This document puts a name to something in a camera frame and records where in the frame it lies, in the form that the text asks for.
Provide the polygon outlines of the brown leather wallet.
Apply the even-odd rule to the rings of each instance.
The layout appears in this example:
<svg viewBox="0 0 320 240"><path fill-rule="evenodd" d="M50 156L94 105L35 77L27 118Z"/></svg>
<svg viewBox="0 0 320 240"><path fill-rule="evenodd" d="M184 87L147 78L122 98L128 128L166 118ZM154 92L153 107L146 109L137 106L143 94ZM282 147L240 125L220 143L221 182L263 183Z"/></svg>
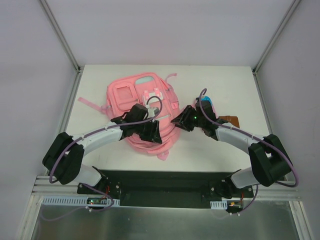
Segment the brown leather wallet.
<svg viewBox="0 0 320 240"><path fill-rule="evenodd" d="M231 123L237 128L240 127L239 119L237 116L225 115L225 116L219 116L219 118Z"/></svg>

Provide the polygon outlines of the pink student backpack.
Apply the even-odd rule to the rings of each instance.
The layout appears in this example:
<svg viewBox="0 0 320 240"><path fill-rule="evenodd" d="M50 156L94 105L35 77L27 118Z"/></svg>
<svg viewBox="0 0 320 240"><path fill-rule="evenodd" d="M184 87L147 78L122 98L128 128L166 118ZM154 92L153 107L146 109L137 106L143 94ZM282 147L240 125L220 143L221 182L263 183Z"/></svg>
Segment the pink student backpack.
<svg viewBox="0 0 320 240"><path fill-rule="evenodd" d="M180 129L171 120L181 113L178 97L167 79L162 79L153 72L127 76L114 80L107 86L106 104L99 106L83 97L78 98L78 101L112 119L128 112L135 104L159 107L157 99L150 99L152 96L157 96L162 101L162 111L156 118L159 121L162 144L143 141L137 134L128 137L126 142L137 152L157 156L165 161L169 150L180 136Z"/></svg>

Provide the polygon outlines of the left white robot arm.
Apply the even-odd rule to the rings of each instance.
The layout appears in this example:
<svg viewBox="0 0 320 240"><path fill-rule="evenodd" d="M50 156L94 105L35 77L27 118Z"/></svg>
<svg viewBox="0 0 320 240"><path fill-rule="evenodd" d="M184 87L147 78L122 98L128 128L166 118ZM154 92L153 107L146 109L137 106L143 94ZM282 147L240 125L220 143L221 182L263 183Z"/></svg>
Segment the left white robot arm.
<svg viewBox="0 0 320 240"><path fill-rule="evenodd" d="M162 109L162 106L145 107L137 103L129 111L91 132L58 134L42 160L49 171L49 182L66 185L76 181L88 185L94 194L102 194L106 183L101 173L94 167L84 165L83 158L102 146L133 135L138 135L144 142L162 144L160 122L156 119Z"/></svg>

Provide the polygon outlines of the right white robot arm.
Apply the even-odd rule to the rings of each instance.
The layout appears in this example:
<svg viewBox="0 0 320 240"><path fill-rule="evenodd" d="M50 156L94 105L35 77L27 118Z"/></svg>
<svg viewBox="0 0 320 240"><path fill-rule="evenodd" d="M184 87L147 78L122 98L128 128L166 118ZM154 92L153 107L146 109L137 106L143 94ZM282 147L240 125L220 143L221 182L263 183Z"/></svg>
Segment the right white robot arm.
<svg viewBox="0 0 320 240"><path fill-rule="evenodd" d="M225 192L230 197L237 197L250 185L269 187L292 171L292 163L276 135L255 136L244 132L229 121L217 118L208 100L198 101L194 107L187 105L171 123L187 132L200 128L207 137L249 155L251 167L234 172L225 184Z"/></svg>

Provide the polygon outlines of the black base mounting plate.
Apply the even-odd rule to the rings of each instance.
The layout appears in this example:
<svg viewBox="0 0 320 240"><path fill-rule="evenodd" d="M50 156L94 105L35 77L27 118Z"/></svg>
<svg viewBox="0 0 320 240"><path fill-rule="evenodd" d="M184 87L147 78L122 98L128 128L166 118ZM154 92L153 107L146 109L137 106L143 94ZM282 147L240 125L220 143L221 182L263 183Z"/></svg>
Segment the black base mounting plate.
<svg viewBox="0 0 320 240"><path fill-rule="evenodd" d="M226 186L230 172L173 172L102 170L102 182L93 189L78 184L77 193L107 193L126 207L208 209L223 198L252 198L251 186Z"/></svg>

